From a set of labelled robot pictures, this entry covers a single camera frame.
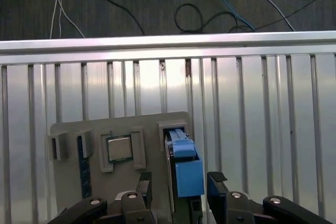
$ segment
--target metal screw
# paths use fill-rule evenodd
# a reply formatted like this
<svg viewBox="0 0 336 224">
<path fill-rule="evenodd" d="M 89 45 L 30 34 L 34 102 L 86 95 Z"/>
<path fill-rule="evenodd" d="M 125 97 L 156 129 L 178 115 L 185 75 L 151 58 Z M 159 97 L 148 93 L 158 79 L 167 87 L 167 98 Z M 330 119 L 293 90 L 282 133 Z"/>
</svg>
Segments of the metal screw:
<svg viewBox="0 0 336 224">
<path fill-rule="evenodd" d="M 232 193 L 231 195 L 232 195 L 232 197 L 234 197 L 234 198 L 236 198 L 236 199 L 239 199 L 239 198 L 242 197 L 242 195 L 239 194 L 239 193 Z"/>
<path fill-rule="evenodd" d="M 91 205 L 97 205 L 100 203 L 100 200 L 98 199 L 94 199 L 93 201 L 91 201 Z"/>
<path fill-rule="evenodd" d="M 280 204 L 281 203 L 281 200 L 277 199 L 277 198 L 272 198 L 272 199 L 270 199 L 270 201 L 273 202 L 274 204 Z"/>
<path fill-rule="evenodd" d="M 128 197 L 129 197 L 130 199 L 134 199 L 134 198 L 137 197 L 137 195 L 136 195 L 136 194 L 128 194 Z"/>
</svg>

